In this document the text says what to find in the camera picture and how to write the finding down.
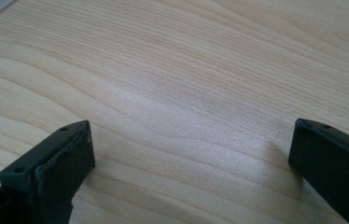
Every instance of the wood grain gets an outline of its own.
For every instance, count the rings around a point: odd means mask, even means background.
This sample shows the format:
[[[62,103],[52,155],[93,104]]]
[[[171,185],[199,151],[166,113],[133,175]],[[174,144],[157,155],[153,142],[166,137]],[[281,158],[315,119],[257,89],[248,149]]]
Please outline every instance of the wood grain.
[[[345,223],[286,158],[349,133],[349,0],[19,0],[0,14],[0,170],[88,119],[71,223]]]

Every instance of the table surface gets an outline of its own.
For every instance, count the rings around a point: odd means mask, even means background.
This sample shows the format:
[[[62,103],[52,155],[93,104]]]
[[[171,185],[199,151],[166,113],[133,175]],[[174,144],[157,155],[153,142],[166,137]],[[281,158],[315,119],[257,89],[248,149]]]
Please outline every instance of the table surface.
[[[345,223],[287,165],[349,133],[349,0],[19,0],[0,14],[0,171],[91,122],[70,223]]]

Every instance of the screw hole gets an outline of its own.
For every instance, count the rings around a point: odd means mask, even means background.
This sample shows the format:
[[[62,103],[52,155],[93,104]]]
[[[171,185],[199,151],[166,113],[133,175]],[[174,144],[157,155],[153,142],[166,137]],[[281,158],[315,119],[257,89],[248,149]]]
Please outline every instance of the screw hole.
[[[14,169],[14,173],[22,173],[25,170],[26,170],[26,167],[24,167],[24,166],[17,167]]]

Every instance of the black clamp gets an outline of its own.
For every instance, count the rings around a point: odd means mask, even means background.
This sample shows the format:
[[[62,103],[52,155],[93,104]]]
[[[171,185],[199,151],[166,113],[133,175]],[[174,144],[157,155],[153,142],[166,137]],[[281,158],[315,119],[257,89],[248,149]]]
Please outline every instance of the black clamp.
[[[349,135],[298,119],[288,163],[349,222]]]
[[[62,127],[0,172],[0,224],[65,224],[95,166],[90,123]]]

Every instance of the black clamp jaw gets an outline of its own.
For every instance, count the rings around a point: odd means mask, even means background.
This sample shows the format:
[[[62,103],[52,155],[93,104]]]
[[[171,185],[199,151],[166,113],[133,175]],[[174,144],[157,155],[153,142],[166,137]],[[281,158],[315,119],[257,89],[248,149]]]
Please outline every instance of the black clamp jaw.
[[[62,127],[0,172],[0,224],[65,224],[95,166],[87,120]]]
[[[324,200],[349,222],[349,135],[298,119],[288,158]]]

